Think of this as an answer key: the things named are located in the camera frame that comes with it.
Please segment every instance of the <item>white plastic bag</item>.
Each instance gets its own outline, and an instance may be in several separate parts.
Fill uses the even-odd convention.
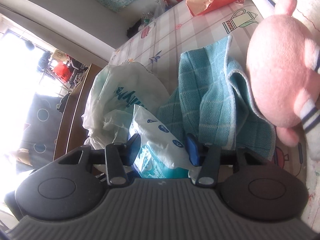
[[[107,65],[93,82],[83,114],[83,127],[90,137],[87,143],[104,149],[113,142],[126,142],[133,105],[155,114],[168,98],[163,84],[140,63]]]
[[[143,178],[196,177],[199,168],[194,167],[181,142],[149,111],[135,105],[129,129],[130,136],[141,136],[141,148],[134,167]]]

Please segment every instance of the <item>blue and white package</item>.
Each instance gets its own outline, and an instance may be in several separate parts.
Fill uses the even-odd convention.
[[[142,106],[134,105],[130,136],[141,136],[141,148],[134,167],[143,178],[187,178],[197,168],[189,160],[183,144],[163,123]]]

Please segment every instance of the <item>striped sock on plush toy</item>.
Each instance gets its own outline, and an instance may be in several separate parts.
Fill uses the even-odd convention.
[[[309,99],[300,111],[300,119],[306,134],[308,153],[312,160],[320,160],[320,110]]]

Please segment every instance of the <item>dark fabric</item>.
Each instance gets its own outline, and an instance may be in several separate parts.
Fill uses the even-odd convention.
[[[61,98],[35,94],[30,106],[20,148],[29,150],[30,162],[39,169],[52,162],[62,114]]]

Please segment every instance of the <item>plush toy ear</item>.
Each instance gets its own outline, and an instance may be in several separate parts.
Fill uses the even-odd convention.
[[[297,6],[297,0],[278,0],[275,6],[275,14],[292,16]]]

